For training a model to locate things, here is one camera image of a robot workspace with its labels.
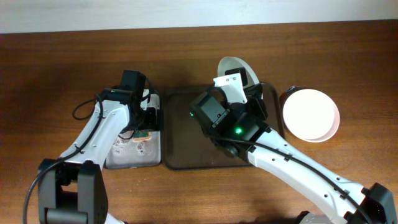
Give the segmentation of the pink white plate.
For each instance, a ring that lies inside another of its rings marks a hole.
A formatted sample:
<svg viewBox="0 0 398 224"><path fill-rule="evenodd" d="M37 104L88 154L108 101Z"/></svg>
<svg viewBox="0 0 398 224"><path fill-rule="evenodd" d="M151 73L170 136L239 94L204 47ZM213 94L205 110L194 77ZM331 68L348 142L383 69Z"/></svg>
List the pink white plate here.
<svg viewBox="0 0 398 224"><path fill-rule="evenodd" d="M333 111L334 111L333 123L331 125L330 130L326 134L320 136L319 138L314 138L314 139L302 138L302 140L307 142L325 142L330 138L332 138L336 134L340 126L340 112L335 104L333 105Z"/></svg>

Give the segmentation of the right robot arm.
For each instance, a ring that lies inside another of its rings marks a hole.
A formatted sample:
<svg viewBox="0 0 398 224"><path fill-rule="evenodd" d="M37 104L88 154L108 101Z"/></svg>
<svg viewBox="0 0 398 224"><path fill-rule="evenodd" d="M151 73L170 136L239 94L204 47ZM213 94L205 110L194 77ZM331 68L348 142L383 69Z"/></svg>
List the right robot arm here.
<svg viewBox="0 0 398 224"><path fill-rule="evenodd" d="M267 123L262 85L245 88L236 100L226 90L218 100L209 87L190 104L203 134L230 157L263 169L301 193L322 214L303 211L297 223L397 223L392 192L375 183L367 189L328 170L290 145Z"/></svg>

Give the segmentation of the white front plate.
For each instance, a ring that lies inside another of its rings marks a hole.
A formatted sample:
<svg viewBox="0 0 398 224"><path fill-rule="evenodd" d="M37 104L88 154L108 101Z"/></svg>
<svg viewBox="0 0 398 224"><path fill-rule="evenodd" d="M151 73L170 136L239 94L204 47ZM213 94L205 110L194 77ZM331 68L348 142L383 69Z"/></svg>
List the white front plate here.
<svg viewBox="0 0 398 224"><path fill-rule="evenodd" d="M299 139L319 138L331 128L334 104L321 91L308 88L295 91L287 97L282 107L284 123Z"/></svg>

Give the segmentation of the pale green plate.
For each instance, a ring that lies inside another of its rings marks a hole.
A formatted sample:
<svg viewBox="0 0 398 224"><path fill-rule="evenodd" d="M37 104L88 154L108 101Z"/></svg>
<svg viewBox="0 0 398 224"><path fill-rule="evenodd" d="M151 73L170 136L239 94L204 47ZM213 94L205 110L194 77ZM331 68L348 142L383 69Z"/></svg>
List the pale green plate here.
<svg viewBox="0 0 398 224"><path fill-rule="evenodd" d="M220 60L218 64L218 76L229 75L231 72L241 72L241 81L244 88L260 84L254 70L241 58L224 57Z"/></svg>

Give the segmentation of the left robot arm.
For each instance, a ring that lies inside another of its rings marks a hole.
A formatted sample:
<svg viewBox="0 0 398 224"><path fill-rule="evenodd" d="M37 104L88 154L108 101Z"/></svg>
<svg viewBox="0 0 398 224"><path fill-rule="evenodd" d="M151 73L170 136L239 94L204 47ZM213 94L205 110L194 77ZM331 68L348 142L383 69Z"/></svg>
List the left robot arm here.
<svg viewBox="0 0 398 224"><path fill-rule="evenodd" d="M158 133L160 96L153 90L106 88L89 121L58 159L44 159L36 178L41 223L120 223L108 211L102 176L123 132Z"/></svg>

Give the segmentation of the green orange sponge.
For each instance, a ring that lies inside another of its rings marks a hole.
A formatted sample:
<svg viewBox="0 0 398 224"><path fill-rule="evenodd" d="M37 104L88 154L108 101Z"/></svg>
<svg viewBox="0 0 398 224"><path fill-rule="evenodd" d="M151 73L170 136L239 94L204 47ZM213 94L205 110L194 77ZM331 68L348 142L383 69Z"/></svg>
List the green orange sponge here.
<svg viewBox="0 0 398 224"><path fill-rule="evenodd" d="M135 131L132 139L134 141L145 141L151 138L151 134L148 131Z"/></svg>

